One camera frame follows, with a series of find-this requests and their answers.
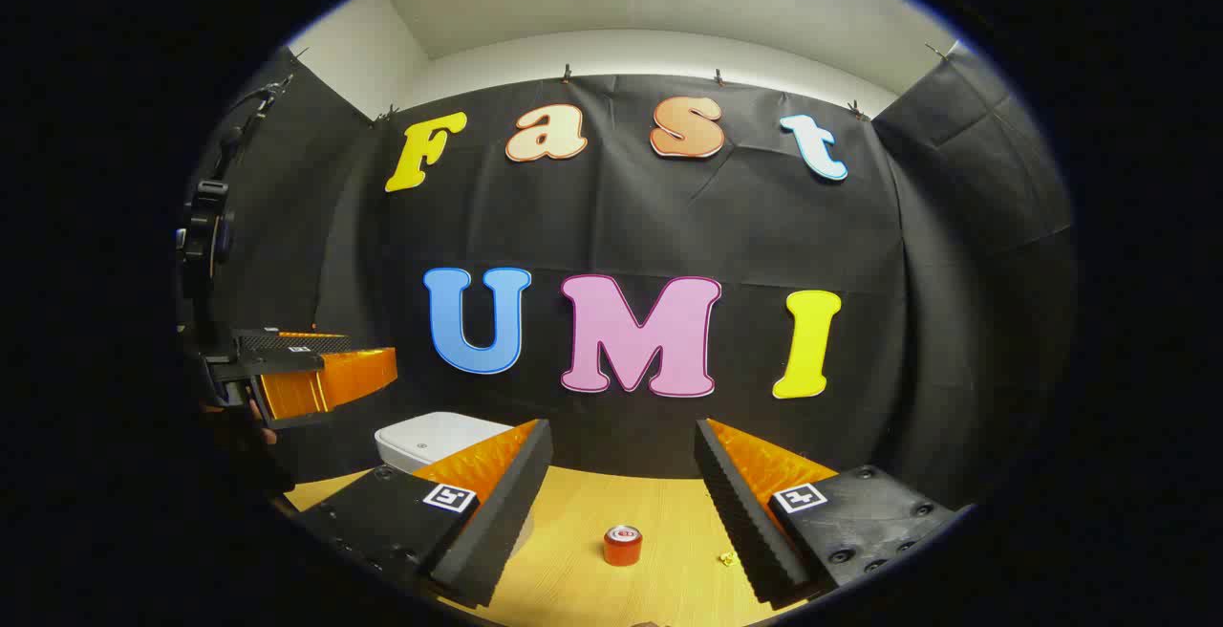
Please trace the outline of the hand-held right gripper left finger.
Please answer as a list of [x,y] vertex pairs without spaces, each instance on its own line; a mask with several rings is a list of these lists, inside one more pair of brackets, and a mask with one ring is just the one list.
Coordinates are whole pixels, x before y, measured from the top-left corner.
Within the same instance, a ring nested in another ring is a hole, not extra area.
[[525,422],[415,473],[375,467],[294,523],[397,592],[486,607],[552,457],[550,423]]

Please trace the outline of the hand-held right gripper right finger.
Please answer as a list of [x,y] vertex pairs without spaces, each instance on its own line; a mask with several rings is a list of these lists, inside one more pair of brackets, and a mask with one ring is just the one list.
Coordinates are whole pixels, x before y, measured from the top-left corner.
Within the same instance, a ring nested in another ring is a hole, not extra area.
[[700,419],[695,460],[759,603],[821,599],[912,556],[961,517],[874,464],[830,471]]

